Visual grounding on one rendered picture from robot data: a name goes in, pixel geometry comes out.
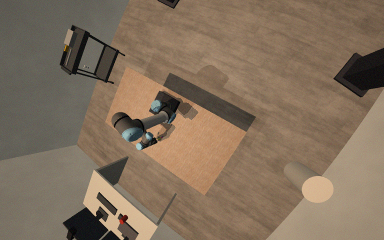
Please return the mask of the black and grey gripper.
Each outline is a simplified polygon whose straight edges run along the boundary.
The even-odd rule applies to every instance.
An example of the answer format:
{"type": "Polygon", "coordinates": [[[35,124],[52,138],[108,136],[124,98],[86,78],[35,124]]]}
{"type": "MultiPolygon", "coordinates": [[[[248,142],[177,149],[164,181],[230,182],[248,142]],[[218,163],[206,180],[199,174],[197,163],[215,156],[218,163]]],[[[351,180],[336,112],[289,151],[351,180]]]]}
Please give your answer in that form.
{"type": "Polygon", "coordinates": [[[149,146],[148,147],[150,147],[150,146],[152,146],[152,145],[154,145],[154,144],[156,144],[156,143],[158,143],[158,141],[159,140],[161,140],[161,139],[159,139],[159,140],[156,140],[157,138],[159,138],[159,137],[153,137],[152,138],[152,140],[149,142],[149,146]]]}

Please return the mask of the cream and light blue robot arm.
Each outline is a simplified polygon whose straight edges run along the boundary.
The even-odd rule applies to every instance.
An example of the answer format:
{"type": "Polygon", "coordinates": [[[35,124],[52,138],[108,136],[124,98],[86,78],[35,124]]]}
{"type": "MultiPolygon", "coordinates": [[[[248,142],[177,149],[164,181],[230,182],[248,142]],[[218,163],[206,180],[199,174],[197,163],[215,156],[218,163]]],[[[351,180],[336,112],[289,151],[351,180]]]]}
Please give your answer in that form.
{"type": "Polygon", "coordinates": [[[138,150],[143,150],[149,146],[149,142],[154,135],[146,130],[161,123],[171,124],[176,118],[172,111],[172,105],[168,101],[154,100],[151,103],[151,109],[158,114],[143,119],[131,119],[124,112],[117,112],[111,118],[113,127],[128,142],[134,142],[140,137],[141,142],[136,144],[138,150]]]}

